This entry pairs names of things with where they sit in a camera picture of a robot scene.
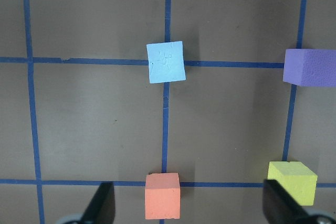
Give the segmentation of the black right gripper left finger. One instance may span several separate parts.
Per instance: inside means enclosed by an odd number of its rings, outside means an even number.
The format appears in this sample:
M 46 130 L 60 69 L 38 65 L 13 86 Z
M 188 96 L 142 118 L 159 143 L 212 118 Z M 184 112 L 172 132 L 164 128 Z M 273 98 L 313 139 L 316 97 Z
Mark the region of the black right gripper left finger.
M 81 223 L 113 223 L 115 213 L 114 185 L 101 183 L 81 217 Z

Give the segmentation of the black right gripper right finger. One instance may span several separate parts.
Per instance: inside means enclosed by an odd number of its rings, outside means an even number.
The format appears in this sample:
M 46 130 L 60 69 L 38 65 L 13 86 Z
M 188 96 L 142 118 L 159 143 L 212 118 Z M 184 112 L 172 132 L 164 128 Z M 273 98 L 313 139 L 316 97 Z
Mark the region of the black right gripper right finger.
M 262 203 L 268 223 L 318 223 L 318 217 L 309 215 L 276 180 L 264 180 Z

